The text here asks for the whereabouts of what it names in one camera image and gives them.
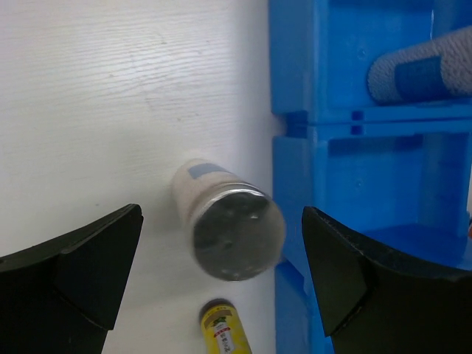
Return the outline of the small yellow bottle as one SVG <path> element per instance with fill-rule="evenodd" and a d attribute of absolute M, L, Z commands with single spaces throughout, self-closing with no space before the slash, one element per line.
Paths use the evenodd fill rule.
<path fill-rule="evenodd" d="M 227 299 L 208 301 L 198 314 L 199 325 L 209 354 L 252 354 L 235 306 Z"/>

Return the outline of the silver-lid shaker blue label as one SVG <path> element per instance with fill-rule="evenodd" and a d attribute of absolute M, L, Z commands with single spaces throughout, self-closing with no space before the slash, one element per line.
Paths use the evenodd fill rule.
<path fill-rule="evenodd" d="M 380 105 L 471 96 L 471 27 L 380 56 L 367 87 Z"/>
<path fill-rule="evenodd" d="M 177 169 L 172 194 L 190 253 L 211 277 L 249 280 L 273 268 L 285 242 L 285 220 L 270 195 L 205 159 Z"/>

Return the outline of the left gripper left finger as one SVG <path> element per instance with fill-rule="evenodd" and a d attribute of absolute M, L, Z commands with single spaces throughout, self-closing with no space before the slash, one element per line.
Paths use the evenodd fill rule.
<path fill-rule="evenodd" d="M 1 258 L 2 353 L 101 353 L 114 329 L 143 224 L 128 204 Z"/>

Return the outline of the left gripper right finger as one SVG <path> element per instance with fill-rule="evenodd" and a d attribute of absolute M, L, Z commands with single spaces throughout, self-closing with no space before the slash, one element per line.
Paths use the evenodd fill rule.
<path fill-rule="evenodd" d="M 471 351 L 470 238 L 423 226 L 364 235 L 314 207 L 302 236 L 336 353 Z"/>

